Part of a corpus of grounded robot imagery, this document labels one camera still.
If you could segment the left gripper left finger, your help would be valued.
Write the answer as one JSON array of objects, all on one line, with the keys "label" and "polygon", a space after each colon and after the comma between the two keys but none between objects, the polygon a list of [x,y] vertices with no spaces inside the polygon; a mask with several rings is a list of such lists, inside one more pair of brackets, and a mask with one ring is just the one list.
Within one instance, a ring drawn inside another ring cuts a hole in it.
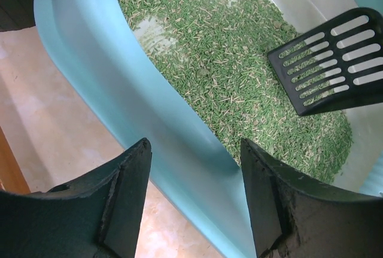
[{"label": "left gripper left finger", "polygon": [[134,257],[151,158],[143,138],[45,193],[1,192],[1,256]]}]

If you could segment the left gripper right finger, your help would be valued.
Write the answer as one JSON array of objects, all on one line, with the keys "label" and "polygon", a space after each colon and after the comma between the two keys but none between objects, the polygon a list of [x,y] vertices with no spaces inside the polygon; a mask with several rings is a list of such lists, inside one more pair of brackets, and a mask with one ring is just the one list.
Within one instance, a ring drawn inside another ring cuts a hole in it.
[{"label": "left gripper right finger", "polygon": [[382,199],[320,182],[241,141],[258,257],[381,257]]}]

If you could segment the black litter scoop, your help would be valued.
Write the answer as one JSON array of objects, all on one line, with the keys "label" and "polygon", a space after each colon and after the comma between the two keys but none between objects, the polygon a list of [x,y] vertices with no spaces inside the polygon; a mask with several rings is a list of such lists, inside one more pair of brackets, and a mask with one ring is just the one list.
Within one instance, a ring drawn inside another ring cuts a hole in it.
[{"label": "black litter scoop", "polygon": [[299,116],[382,102],[382,14],[348,10],[268,52]]}]

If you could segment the teal litter box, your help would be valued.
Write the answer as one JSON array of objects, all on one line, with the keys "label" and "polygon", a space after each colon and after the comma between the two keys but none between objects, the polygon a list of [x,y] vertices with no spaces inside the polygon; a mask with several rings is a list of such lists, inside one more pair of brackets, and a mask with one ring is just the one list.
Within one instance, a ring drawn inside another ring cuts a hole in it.
[{"label": "teal litter box", "polygon": [[[117,0],[34,0],[41,41],[117,141],[150,140],[151,180],[226,257],[256,257],[242,170],[154,67]],[[382,105],[347,110],[354,145],[333,186],[382,199]]]}]

